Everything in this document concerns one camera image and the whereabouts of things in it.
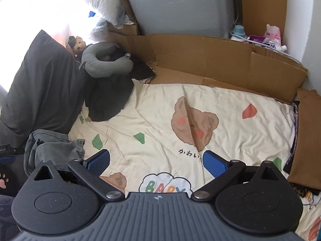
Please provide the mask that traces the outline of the light blue denim shorts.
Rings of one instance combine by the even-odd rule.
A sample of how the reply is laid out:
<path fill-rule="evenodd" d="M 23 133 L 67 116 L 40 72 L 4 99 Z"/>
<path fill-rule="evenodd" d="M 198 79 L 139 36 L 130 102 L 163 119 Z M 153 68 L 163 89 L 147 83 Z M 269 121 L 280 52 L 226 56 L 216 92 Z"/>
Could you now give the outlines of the light blue denim shorts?
<path fill-rule="evenodd" d="M 30 176 L 43 160 L 51 160 L 54 165 L 67 165 L 73 159 L 83 158 L 84 144 L 84 139 L 69 140 L 67 134 L 35 130 L 29 135 L 24 149 L 25 174 Z"/>

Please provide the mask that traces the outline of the cream cartoon bear bedsheet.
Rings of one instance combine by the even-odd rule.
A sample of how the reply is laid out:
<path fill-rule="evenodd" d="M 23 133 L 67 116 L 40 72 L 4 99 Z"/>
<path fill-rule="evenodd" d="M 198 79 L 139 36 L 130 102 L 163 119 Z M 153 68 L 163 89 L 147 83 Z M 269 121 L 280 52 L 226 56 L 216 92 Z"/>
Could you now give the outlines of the cream cartoon bear bedsheet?
<path fill-rule="evenodd" d="M 123 192 L 191 194 L 213 179 L 204 153 L 279 169 L 298 148 L 299 108 L 272 98 L 191 84 L 136 82 L 123 110 L 95 121 L 82 106 L 69 138 L 85 156 L 111 154 L 102 174 Z"/>

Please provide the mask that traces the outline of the black garment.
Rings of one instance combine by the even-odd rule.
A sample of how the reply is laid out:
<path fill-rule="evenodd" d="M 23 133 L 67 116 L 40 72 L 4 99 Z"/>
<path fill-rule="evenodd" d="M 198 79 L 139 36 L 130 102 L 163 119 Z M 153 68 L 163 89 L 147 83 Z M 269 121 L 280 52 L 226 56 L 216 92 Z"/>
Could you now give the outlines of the black garment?
<path fill-rule="evenodd" d="M 155 72 L 136 55 L 131 56 L 133 69 L 129 74 L 112 74 L 107 78 L 89 77 L 85 84 L 84 101 L 91 121 L 107 121 L 125 107 L 134 80 L 148 83 Z"/>

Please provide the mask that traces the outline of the grey neck pillow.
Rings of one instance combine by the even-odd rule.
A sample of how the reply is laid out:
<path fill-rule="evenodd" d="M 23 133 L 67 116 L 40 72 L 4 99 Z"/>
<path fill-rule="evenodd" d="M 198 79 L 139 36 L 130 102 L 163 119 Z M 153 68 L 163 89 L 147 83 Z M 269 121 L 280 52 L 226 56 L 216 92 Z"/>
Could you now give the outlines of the grey neck pillow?
<path fill-rule="evenodd" d="M 111 75 L 127 75 L 133 69 L 129 53 L 123 53 L 113 60 L 113 54 L 119 49 L 114 42 L 99 42 L 87 47 L 81 59 L 81 67 L 92 78 L 107 78 Z"/>

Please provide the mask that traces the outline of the brown cardboard sheet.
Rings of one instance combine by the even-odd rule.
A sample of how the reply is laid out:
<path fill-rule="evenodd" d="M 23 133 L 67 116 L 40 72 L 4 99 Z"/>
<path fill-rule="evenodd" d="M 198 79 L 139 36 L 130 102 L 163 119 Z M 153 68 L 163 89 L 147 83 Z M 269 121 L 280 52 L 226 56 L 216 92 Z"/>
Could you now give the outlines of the brown cardboard sheet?
<path fill-rule="evenodd" d="M 110 37 L 145 62 L 167 69 L 177 82 L 188 73 L 202 77 L 206 85 L 231 85 L 289 103 L 307 76 L 296 60 L 230 37 L 142 33 Z"/>

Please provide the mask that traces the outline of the brown teddy bear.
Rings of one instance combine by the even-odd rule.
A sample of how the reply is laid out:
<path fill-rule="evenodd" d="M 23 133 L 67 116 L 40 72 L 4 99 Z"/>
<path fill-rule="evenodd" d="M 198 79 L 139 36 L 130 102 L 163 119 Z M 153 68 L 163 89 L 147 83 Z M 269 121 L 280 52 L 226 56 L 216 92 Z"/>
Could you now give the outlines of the brown teddy bear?
<path fill-rule="evenodd" d="M 78 56 L 86 49 L 85 41 L 79 36 L 69 36 L 68 44 L 74 55 Z"/>

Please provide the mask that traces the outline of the teal cap bottle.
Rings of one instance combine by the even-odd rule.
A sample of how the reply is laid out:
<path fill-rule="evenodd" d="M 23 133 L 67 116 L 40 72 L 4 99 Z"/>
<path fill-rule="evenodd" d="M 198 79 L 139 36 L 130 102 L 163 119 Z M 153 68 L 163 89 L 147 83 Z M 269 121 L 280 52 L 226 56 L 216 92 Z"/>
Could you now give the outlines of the teal cap bottle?
<path fill-rule="evenodd" d="M 242 25 L 235 25 L 231 34 L 231 40 L 245 42 L 247 39 L 244 27 Z"/>

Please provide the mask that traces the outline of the pink white bottle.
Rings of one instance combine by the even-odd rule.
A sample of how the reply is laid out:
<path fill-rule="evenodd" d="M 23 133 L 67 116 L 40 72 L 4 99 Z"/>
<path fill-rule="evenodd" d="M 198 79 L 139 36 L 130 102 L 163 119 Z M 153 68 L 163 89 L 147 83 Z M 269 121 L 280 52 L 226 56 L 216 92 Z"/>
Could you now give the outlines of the pink white bottle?
<path fill-rule="evenodd" d="M 281 43 L 281 33 L 277 26 L 272 26 L 270 24 L 266 25 L 266 31 L 264 34 L 263 44 L 279 51 L 286 52 L 287 46 Z"/>

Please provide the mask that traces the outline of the grey mattress panel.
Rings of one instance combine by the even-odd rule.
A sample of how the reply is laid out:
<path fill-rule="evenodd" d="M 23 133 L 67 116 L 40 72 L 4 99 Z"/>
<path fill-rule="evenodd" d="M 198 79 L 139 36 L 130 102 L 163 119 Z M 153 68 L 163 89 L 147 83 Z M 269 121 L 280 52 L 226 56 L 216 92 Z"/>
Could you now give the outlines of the grey mattress panel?
<path fill-rule="evenodd" d="M 147 34 L 191 34 L 229 38 L 233 0 L 129 0 L 139 30 Z"/>

